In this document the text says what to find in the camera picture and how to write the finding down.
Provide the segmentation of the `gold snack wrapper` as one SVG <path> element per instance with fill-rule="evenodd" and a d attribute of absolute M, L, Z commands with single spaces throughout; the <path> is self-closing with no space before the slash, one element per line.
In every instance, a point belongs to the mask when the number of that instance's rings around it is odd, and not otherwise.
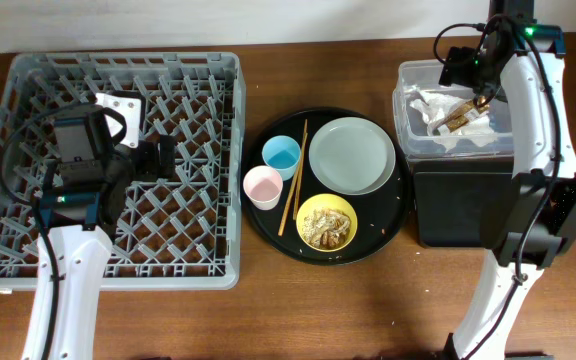
<path fill-rule="evenodd" d="M 466 100 L 458 104 L 437 126 L 434 127 L 435 135 L 447 135 L 454 133 L 463 126 L 486 115 L 489 111 L 489 105 L 481 105 L 478 99 Z"/>

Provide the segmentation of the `white napkin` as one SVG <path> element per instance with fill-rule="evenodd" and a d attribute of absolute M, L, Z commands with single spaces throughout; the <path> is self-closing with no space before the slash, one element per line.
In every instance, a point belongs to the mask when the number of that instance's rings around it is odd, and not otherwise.
<path fill-rule="evenodd" d="M 438 125 L 458 104 L 467 99 L 420 91 L 420 99 L 410 102 L 410 106 L 422 114 L 422 120 L 426 124 L 427 134 L 435 137 L 434 142 L 442 145 L 446 151 L 456 148 L 460 140 L 469 140 L 477 147 L 484 147 L 496 141 L 497 136 L 490 126 L 489 111 L 486 115 L 463 126 L 454 133 L 447 135 L 435 135 L 433 129 Z"/>

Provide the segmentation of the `pink cup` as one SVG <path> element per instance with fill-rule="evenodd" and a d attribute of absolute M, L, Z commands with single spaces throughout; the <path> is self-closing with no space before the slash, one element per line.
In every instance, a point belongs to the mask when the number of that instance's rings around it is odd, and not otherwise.
<path fill-rule="evenodd" d="M 256 208 L 267 211 L 278 204 L 283 190 L 283 179 L 274 168 L 260 165 L 246 173 L 243 189 Z"/>

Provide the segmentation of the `blue cup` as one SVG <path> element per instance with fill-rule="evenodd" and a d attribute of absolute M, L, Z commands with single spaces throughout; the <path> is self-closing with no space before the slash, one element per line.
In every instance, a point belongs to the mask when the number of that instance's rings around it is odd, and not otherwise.
<path fill-rule="evenodd" d="M 301 147 L 292 137 L 279 135 L 270 138 L 262 148 L 264 163 L 274 168 L 283 181 L 290 180 L 296 171 Z"/>

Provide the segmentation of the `grey plate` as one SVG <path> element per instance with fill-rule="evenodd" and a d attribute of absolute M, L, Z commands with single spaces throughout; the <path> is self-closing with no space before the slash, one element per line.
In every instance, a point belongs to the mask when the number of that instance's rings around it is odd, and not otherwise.
<path fill-rule="evenodd" d="M 343 195 L 365 195 L 382 187 L 396 167 L 396 150 L 376 123 L 342 117 L 325 123 L 312 137 L 308 161 L 328 189 Z"/>

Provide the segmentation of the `yellow bowl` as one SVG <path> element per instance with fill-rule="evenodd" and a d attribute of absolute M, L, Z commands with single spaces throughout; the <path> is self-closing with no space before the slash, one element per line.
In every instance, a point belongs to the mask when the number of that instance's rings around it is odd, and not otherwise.
<path fill-rule="evenodd" d="M 316 209 L 322 209 L 322 208 L 327 208 L 327 209 L 333 209 L 333 210 L 337 210 L 339 212 L 343 212 L 344 214 L 346 214 L 352 222 L 352 225 L 350 226 L 350 231 L 349 231 L 349 239 L 347 241 L 347 243 L 345 245 L 343 245 L 342 247 L 336 249 L 336 250 L 319 250 L 316 249 L 314 247 L 312 247 L 311 245 L 309 245 L 303 236 L 303 232 L 301 230 L 301 226 L 304 222 L 304 218 L 309 215 L 310 213 L 312 213 L 314 210 Z M 299 234 L 299 237 L 301 238 L 301 240 L 310 248 L 319 251 L 319 252 L 336 252 L 336 251 L 340 251 L 341 249 L 344 249 L 345 247 L 347 247 L 354 239 L 355 235 L 358 232 L 358 217 L 357 214 L 354 210 L 354 208 L 351 206 L 351 204 L 345 200 L 344 198 L 337 196 L 337 195 L 333 195 L 333 194 L 318 194 L 315 195 L 311 198 L 309 198 L 308 200 L 306 200 L 300 207 L 298 214 L 297 214 L 297 218 L 296 218 L 296 227 L 297 227 L 297 232 Z"/>

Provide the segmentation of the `food scraps and rice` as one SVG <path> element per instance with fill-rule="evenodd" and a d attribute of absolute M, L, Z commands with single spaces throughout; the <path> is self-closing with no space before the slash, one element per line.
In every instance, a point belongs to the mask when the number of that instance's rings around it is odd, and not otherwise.
<path fill-rule="evenodd" d="M 333 209 L 316 209 L 304 218 L 301 226 L 305 241 L 319 250 L 336 250 L 349 239 L 351 219 Z"/>

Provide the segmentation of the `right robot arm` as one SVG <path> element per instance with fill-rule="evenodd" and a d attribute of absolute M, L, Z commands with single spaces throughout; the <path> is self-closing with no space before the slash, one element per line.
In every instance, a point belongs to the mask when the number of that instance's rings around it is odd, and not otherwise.
<path fill-rule="evenodd" d="M 534 284 L 576 240 L 576 154 L 563 97 L 566 48 L 556 25 L 534 17 L 531 1 L 492 0 L 474 48 L 439 61 L 439 83 L 473 90 L 476 105 L 509 106 L 514 158 L 510 187 L 480 224 L 486 256 L 467 314 L 449 334 L 443 359 L 503 359 Z"/>

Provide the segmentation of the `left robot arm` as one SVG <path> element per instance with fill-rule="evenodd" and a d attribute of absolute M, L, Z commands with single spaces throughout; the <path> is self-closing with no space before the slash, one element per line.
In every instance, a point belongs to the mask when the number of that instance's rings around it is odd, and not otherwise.
<path fill-rule="evenodd" d="M 53 113 L 59 159 L 47 165 L 32 203 L 39 265 L 25 359 L 89 359 L 112 237 L 134 181 L 169 178 L 169 136 L 142 141 L 145 105 L 99 95 Z"/>

